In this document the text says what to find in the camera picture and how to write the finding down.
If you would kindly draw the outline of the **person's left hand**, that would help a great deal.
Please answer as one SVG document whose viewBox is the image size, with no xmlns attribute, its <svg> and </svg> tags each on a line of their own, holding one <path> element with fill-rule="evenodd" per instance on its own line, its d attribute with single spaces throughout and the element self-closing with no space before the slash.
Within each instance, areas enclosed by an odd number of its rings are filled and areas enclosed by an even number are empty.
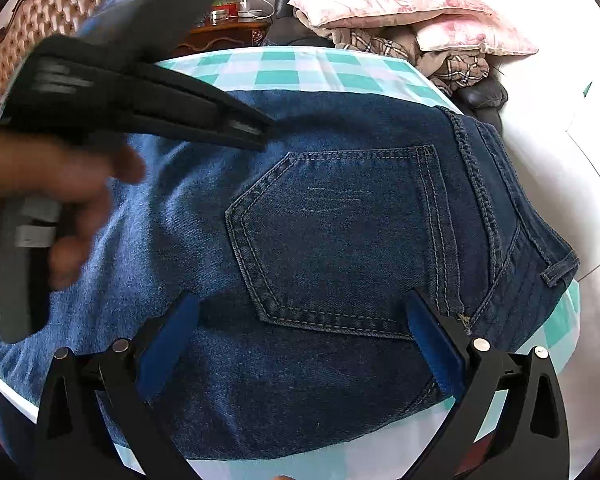
<svg viewBox="0 0 600 480">
<path fill-rule="evenodd" d="M 80 276 L 95 235 L 110 217 L 108 182 L 139 184 L 144 175 L 143 159 L 126 144 L 112 153 L 94 153 L 45 136 L 0 130 L 0 209 L 20 198 L 76 206 L 72 233 L 50 248 L 48 282 L 53 290 L 68 288 Z"/>
</svg>

